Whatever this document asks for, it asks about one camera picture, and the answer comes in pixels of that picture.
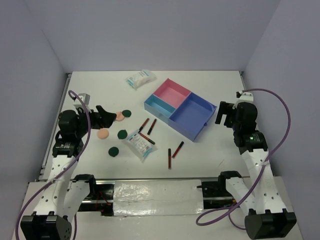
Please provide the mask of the red lip gloss tube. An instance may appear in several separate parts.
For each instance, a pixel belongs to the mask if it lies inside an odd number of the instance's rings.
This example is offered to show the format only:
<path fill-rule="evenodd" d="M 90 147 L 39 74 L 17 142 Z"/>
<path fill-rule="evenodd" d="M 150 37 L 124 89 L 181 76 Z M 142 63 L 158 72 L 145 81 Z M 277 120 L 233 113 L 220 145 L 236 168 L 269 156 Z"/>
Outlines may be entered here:
<path fill-rule="evenodd" d="M 140 127 L 139 130 L 138 130 L 139 133 L 143 130 L 143 128 L 146 126 L 146 124 L 149 122 L 149 120 L 150 120 L 150 118 L 147 118 L 147 119 L 143 122 L 143 124 L 141 125 L 141 127 Z"/>

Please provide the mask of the cotton pad pack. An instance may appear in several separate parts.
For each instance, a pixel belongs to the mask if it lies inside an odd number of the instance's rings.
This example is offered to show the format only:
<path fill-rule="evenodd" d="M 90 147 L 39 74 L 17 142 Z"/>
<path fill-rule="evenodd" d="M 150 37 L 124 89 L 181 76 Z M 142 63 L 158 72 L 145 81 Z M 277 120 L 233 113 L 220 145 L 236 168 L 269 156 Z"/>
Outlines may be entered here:
<path fill-rule="evenodd" d="M 122 143 L 124 143 L 142 163 L 151 153 L 158 150 L 157 146 L 141 136 L 138 130 L 128 134 L 128 136 L 122 140 Z"/>
<path fill-rule="evenodd" d="M 147 69 L 142 69 L 141 71 L 127 77 L 124 81 L 128 83 L 133 89 L 137 90 L 142 85 L 156 80 L 156 75 Z"/>

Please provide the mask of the dark red lip gloss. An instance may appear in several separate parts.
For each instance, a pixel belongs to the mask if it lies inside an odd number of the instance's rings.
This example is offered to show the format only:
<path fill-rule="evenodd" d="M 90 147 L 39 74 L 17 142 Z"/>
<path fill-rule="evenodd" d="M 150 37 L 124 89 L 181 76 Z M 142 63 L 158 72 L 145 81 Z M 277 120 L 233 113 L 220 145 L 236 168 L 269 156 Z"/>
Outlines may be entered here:
<path fill-rule="evenodd" d="M 151 132 L 152 132 L 152 130 L 153 130 L 156 122 L 157 122 L 157 119 L 155 118 L 155 119 L 153 120 L 153 122 L 152 122 L 152 124 L 151 124 L 151 126 L 150 126 L 150 128 L 149 128 L 149 130 L 148 130 L 148 132 L 147 132 L 147 135 L 150 135 L 150 134 L 151 134 Z"/>

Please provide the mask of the slanted red lip gloss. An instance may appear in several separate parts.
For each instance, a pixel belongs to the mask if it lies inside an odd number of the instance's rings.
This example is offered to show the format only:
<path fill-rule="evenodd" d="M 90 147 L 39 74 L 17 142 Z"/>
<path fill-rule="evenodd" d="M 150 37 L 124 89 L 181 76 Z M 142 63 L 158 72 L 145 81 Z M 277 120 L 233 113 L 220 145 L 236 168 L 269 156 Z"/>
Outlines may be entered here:
<path fill-rule="evenodd" d="M 173 155 L 171 156 L 173 159 L 176 157 L 176 155 L 178 154 L 178 152 L 180 151 L 181 147 L 184 145 L 184 142 L 181 141 L 181 143 L 178 145 L 177 149 L 175 150 L 175 152 L 173 153 Z"/>

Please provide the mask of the long red lip gloss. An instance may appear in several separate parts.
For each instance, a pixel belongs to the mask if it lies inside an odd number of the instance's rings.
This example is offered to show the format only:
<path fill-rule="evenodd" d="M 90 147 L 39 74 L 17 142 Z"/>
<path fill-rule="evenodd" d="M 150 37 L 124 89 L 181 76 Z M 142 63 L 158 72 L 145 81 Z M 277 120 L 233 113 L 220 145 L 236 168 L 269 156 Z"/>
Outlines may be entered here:
<path fill-rule="evenodd" d="M 168 169 L 172 169 L 172 150 L 171 148 L 168 149 Z"/>

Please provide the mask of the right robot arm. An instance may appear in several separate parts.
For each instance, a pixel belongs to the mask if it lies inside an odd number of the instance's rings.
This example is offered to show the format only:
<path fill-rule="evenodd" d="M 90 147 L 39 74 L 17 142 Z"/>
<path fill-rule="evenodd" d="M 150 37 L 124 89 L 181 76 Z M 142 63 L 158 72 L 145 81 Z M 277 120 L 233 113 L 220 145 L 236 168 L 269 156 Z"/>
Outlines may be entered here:
<path fill-rule="evenodd" d="M 236 171 L 221 172 L 217 184 L 221 195 L 232 195 L 243 211 L 244 227 L 252 240 L 284 238 L 297 222 L 277 189 L 270 163 L 269 150 L 262 132 L 256 128 L 258 110 L 253 103 L 237 105 L 220 102 L 216 117 L 219 124 L 233 130 L 234 143 L 248 169 L 254 190 L 249 190 Z"/>

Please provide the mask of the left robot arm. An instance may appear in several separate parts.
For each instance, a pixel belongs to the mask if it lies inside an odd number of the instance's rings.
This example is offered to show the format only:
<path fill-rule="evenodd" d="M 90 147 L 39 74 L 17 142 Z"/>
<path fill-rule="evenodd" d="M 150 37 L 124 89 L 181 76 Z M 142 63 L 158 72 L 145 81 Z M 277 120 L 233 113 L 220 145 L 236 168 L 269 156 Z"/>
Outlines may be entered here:
<path fill-rule="evenodd" d="M 96 106 L 62 111 L 58 116 L 59 131 L 52 149 L 52 166 L 46 184 L 36 192 L 41 198 L 30 215 L 21 214 L 18 229 L 27 240 L 73 240 L 77 234 L 76 214 L 82 201 L 98 194 L 92 174 L 72 176 L 80 156 L 88 145 L 83 136 L 91 130 L 109 128 L 116 113 Z"/>

